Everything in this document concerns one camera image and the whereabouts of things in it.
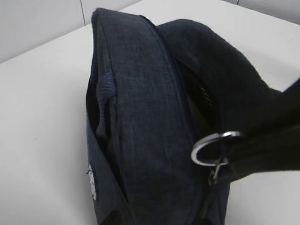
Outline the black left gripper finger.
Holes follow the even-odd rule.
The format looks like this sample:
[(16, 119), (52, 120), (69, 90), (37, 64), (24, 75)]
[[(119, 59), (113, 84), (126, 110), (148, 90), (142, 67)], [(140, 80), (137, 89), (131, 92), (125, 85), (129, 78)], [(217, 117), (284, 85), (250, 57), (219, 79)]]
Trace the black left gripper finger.
[(233, 182), (253, 173), (300, 168), (300, 82), (245, 120), (242, 137), (226, 149), (216, 183)]

